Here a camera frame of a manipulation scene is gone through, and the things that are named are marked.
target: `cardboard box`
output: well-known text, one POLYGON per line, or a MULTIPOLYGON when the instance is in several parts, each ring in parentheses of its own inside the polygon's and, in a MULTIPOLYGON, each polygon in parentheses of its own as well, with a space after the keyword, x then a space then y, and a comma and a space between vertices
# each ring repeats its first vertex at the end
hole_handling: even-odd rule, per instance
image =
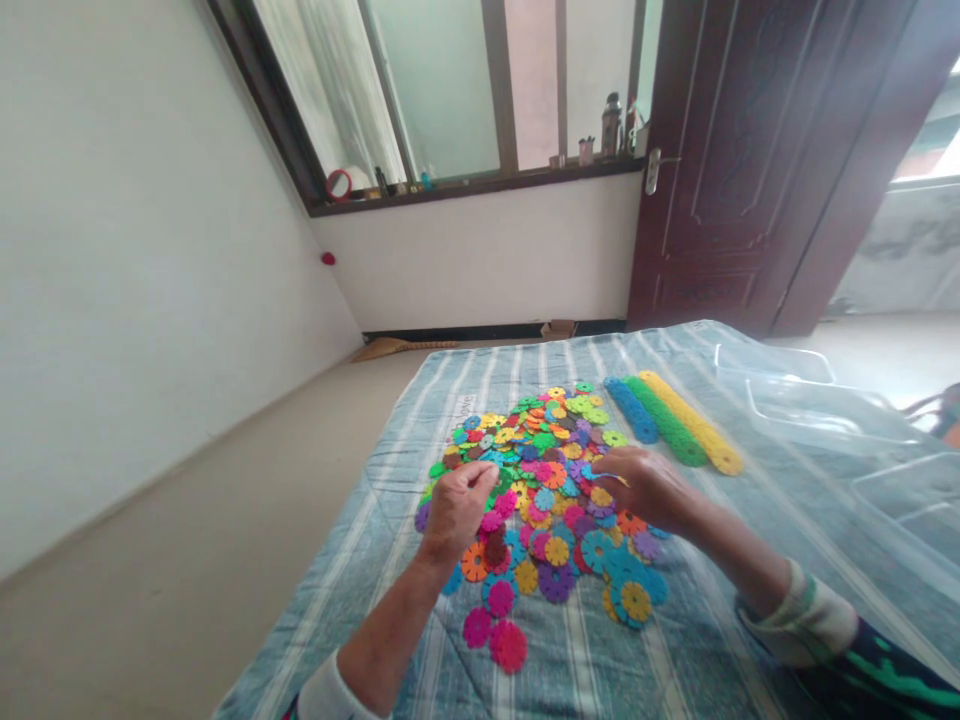
POLYGON ((544 340, 569 340, 577 334, 575 320, 551 320, 540 328, 544 340))

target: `tiled floor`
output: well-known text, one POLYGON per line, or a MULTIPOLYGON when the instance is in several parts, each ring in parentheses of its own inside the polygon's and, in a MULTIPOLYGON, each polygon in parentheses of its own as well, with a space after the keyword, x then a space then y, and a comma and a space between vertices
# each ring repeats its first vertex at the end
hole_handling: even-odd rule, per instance
MULTIPOLYGON (((960 381, 958 330, 956 315, 850 318, 778 344, 905 404, 960 381)), ((334 368, 0 588, 0 717, 207 717, 424 357, 334 368)))
POLYGON ((957 313, 850 316, 771 344, 819 352, 839 384, 882 393, 900 408, 960 382, 957 313))

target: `round mirror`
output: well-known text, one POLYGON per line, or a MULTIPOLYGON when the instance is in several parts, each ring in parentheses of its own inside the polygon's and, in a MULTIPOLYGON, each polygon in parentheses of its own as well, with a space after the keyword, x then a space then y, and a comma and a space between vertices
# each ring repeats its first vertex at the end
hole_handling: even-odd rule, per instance
POLYGON ((351 190, 353 190, 353 182, 346 170, 334 170, 327 176, 327 195, 334 202, 349 200, 351 190))

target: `clear plastic container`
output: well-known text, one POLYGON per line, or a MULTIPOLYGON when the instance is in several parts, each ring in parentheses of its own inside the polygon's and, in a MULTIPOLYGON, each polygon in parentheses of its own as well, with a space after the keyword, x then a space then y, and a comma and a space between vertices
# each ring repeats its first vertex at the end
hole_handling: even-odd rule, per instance
POLYGON ((756 376, 830 385, 837 381, 827 359, 810 350, 720 343, 714 354, 714 364, 717 380, 739 387, 747 377, 756 376))
POLYGON ((960 604, 960 453, 855 480, 860 520, 902 564, 960 604))
POLYGON ((919 442, 917 431, 877 393, 759 375, 745 382, 750 421, 765 435, 849 455, 919 442))

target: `door handle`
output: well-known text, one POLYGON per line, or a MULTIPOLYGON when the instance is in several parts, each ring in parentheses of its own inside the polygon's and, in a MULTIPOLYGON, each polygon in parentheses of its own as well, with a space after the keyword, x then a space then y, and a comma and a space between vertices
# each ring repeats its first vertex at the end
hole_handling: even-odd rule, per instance
POLYGON ((647 153, 647 184, 645 190, 647 195, 653 195, 657 191, 657 178, 660 177, 660 166, 669 162, 680 162, 681 158, 661 157, 660 148, 654 148, 647 153))

